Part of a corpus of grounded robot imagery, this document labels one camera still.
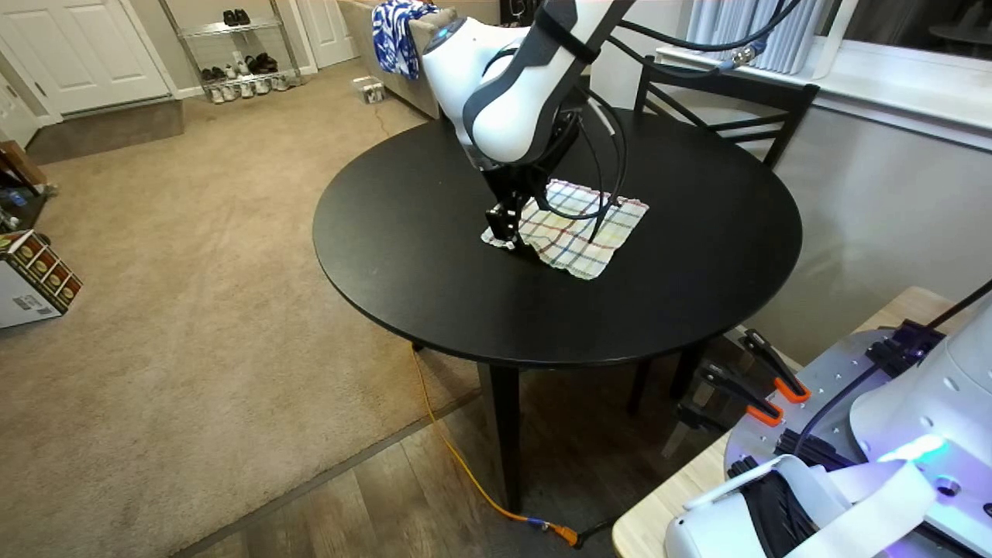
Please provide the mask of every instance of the box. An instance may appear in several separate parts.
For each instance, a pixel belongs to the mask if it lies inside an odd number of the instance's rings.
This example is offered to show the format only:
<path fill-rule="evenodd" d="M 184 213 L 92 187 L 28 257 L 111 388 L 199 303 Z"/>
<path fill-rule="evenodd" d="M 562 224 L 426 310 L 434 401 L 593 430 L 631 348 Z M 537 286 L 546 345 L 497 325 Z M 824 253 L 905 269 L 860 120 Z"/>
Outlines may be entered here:
<path fill-rule="evenodd" d="M 41 233 L 0 235 L 0 328 L 66 316 L 79 286 Z"/>

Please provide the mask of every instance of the chair back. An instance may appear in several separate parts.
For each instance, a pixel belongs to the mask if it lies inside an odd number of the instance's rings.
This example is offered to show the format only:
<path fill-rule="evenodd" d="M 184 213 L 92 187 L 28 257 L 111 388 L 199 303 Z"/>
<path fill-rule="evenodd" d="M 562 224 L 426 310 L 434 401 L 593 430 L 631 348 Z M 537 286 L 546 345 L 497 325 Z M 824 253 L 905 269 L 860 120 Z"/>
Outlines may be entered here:
<path fill-rule="evenodd" d="M 725 117 L 722 111 L 718 117 L 713 117 L 701 110 L 689 110 L 684 89 L 737 100 L 733 114 Z M 765 144 L 765 153 L 757 159 L 775 168 L 802 114 L 808 111 L 814 92 L 817 87 L 812 85 L 765 80 L 743 73 L 701 73 L 645 55 L 634 111 L 689 120 L 740 149 Z"/>

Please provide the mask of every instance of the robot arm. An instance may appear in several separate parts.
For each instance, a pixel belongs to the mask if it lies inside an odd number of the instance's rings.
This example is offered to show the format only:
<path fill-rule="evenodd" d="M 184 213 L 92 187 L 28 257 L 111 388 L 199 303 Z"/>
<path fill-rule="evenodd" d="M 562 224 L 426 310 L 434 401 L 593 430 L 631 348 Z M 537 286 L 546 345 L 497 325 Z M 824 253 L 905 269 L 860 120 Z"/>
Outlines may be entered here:
<path fill-rule="evenodd" d="M 546 0 L 531 29 L 459 20 L 434 33 L 427 85 L 480 170 L 540 160 L 563 97 L 631 0 Z"/>

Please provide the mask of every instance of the checkered cloth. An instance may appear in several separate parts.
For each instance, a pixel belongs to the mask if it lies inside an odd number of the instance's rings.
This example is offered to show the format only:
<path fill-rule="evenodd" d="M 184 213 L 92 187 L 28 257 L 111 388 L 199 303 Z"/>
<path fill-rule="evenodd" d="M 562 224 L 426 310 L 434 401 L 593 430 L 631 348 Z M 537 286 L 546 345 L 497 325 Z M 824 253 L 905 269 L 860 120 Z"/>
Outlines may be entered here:
<path fill-rule="evenodd" d="M 604 192 L 566 179 L 551 179 L 546 200 L 562 213 L 593 213 L 604 203 Z M 562 213 L 542 211 L 531 200 L 522 213 L 522 243 L 531 245 L 542 263 L 566 269 L 571 275 L 590 282 L 601 275 L 601 269 L 606 269 L 614 250 L 648 213 L 648 205 L 616 195 L 593 243 L 590 235 L 594 231 L 594 217 L 571 221 Z M 509 248 L 494 235 L 494 231 L 483 231 L 480 238 L 486 245 Z"/>

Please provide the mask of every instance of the wooden floor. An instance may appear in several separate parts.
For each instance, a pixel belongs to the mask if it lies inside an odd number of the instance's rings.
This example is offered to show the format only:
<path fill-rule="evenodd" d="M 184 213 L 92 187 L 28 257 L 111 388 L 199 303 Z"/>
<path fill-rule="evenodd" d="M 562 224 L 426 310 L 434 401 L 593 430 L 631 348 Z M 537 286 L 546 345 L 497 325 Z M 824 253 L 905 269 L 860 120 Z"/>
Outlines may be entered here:
<path fill-rule="evenodd" d="M 494 486 L 486 416 L 475 397 L 446 409 L 442 424 L 408 424 L 180 555 L 614 555 L 610 520 L 709 439 L 690 435 L 660 460 L 672 429 L 669 370 L 667 360 L 654 366 L 637 416 L 622 409 L 631 370 L 522 376 L 525 513 L 574 531 L 601 525 L 578 549 L 502 520 L 453 464 L 441 429 Z"/>

